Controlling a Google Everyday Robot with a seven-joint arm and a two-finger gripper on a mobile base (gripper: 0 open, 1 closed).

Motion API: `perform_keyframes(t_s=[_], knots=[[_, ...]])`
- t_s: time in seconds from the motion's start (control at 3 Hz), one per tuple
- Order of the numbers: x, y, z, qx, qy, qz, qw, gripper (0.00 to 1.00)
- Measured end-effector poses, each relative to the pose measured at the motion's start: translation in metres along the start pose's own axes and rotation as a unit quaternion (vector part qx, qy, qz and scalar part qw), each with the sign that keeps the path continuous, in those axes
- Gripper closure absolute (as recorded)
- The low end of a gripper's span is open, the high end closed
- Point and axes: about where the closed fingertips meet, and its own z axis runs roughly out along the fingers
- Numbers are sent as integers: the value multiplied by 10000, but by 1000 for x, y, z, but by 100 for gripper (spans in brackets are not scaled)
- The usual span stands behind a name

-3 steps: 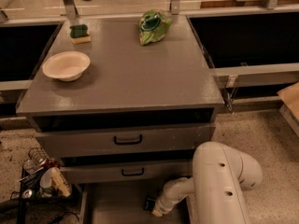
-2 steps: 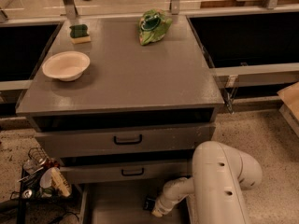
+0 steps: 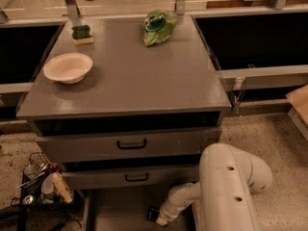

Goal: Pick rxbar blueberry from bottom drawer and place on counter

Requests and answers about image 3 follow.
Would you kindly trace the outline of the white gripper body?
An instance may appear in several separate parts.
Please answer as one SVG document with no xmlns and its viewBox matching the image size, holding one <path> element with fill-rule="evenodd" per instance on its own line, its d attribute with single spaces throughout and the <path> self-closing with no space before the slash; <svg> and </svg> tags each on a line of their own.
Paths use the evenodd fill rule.
<svg viewBox="0 0 308 231">
<path fill-rule="evenodd" d="M 172 222 L 177 219 L 180 210 L 169 202 L 164 202 L 160 207 L 159 218 L 165 219 L 167 222 Z"/>
</svg>

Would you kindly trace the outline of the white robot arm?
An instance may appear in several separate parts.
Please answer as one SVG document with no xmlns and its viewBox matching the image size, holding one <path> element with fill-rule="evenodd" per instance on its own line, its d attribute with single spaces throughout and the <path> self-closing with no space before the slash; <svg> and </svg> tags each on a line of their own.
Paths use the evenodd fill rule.
<svg viewBox="0 0 308 231">
<path fill-rule="evenodd" d="M 199 199 L 206 231 L 261 231 L 251 195 L 272 184 L 260 157 L 225 143 L 209 145 L 199 161 L 199 181 L 171 188 L 156 222 L 166 226 Z"/>
</svg>

